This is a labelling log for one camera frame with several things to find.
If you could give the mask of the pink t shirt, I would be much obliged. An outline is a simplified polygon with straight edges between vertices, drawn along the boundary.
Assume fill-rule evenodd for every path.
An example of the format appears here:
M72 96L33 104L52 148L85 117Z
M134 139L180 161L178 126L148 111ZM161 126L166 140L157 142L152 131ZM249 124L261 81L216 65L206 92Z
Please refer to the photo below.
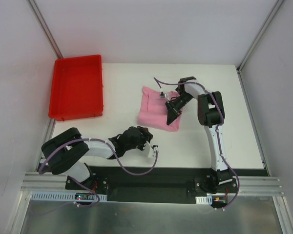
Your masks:
M160 92L149 87L142 88L142 101L137 122L140 125L169 132L179 130L181 117L167 125L166 98L160 98Z

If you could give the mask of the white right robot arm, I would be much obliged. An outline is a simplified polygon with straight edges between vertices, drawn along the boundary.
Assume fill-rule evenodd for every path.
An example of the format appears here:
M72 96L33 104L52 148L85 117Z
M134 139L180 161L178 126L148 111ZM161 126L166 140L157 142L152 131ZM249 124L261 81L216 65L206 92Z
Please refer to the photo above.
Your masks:
M166 124L170 125L181 116L182 109L192 99L197 100L197 118L207 134L211 155L210 173L199 182L200 188L211 194L222 192L233 181L234 175L226 159L223 143L225 112L222 95L219 91L208 91L195 77L180 79L176 92L179 96L165 103Z

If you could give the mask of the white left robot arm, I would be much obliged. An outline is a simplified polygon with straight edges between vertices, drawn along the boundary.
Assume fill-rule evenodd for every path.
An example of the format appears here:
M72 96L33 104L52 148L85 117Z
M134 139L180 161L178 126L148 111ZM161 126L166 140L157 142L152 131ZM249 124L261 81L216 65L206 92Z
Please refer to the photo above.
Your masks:
M87 190L93 185L93 173L86 163L81 162L81 158L96 156L106 160L117 160L128 174L143 176L154 169L158 160L158 146L150 144L152 139L153 135L148 128L141 126L131 126L123 133L106 140L85 138L77 128L72 127L42 145L45 161L38 173L44 174L44 168L48 166L53 175L65 174L74 179L82 189ZM152 167L146 172L131 172L120 162L120 158L126 152L136 149L155 159Z

